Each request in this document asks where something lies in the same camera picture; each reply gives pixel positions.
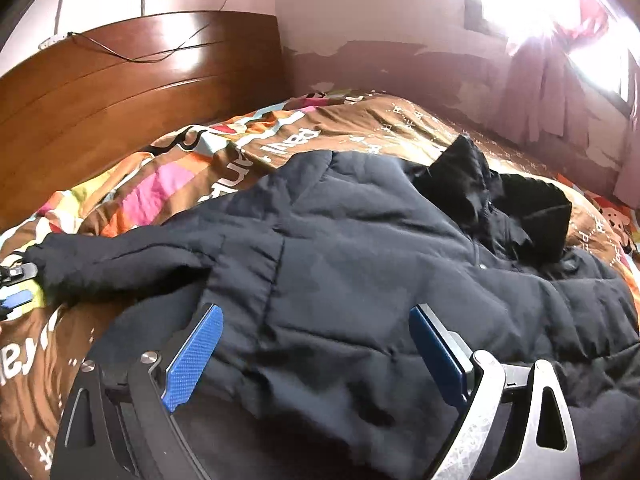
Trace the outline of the dark navy padded jacket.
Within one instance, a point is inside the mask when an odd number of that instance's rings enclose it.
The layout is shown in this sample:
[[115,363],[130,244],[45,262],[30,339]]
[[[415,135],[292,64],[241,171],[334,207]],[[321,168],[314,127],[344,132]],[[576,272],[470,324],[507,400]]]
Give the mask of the dark navy padded jacket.
[[474,350],[548,360],[586,479],[639,474],[639,324],[623,278],[570,247],[556,185],[459,136],[421,166],[293,156],[247,190],[24,258],[66,304],[125,300],[90,351],[108,386],[216,304],[224,330],[179,427],[211,479],[417,479],[456,412],[409,332],[426,304]]

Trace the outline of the wooden headboard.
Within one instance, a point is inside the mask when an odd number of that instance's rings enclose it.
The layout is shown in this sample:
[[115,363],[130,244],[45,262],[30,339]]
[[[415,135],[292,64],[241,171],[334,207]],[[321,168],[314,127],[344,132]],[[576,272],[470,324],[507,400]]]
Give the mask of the wooden headboard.
[[1,225],[171,130],[284,100],[278,20],[162,13],[64,39],[1,78]]

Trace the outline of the colourful cartoon brown duvet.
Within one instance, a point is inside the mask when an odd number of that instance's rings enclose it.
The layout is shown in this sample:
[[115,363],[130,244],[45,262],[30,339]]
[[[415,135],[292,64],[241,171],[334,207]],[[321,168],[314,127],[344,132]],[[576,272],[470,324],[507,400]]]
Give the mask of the colourful cartoon brown duvet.
[[[211,126],[188,125],[97,177],[54,193],[1,237],[1,261],[53,232],[113,237],[163,222],[209,198],[248,188],[297,153],[397,155],[428,164],[462,133],[397,96],[310,94]],[[27,304],[1,325],[1,474],[45,479],[63,404],[81,360],[120,304],[50,304],[33,281]]]

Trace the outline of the pink curtain right panel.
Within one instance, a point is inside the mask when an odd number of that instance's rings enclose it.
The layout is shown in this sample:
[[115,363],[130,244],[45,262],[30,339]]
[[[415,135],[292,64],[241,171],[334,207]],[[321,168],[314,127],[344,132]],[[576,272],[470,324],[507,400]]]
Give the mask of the pink curtain right panel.
[[614,195],[632,209],[639,208],[640,202],[640,138],[639,138],[639,65],[632,63],[632,102],[629,129],[624,151],[623,165],[620,167],[614,188]]

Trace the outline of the pink curtain panel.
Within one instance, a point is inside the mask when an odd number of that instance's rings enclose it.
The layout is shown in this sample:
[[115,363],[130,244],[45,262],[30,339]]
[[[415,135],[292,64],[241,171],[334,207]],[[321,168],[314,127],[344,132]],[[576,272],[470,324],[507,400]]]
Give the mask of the pink curtain panel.
[[520,145],[538,142],[545,132],[588,148],[586,97],[570,54],[607,31],[604,6],[580,0],[575,26],[555,23],[544,36],[526,40],[512,56],[491,129]]
[[614,188],[614,195],[632,209],[639,208],[640,202],[640,138],[639,138],[639,65],[632,63],[632,102],[629,129],[624,151],[623,165],[620,167]]

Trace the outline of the pink curtain left panel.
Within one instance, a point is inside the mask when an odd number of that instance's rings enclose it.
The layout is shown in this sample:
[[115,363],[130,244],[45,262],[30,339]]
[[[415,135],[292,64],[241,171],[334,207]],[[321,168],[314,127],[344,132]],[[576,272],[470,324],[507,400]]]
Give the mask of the pink curtain left panel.
[[588,148],[586,97],[570,54],[607,31],[604,6],[580,0],[575,26],[555,23],[544,36],[526,40],[512,56],[491,129],[520,145],[538,142],[545,132]]

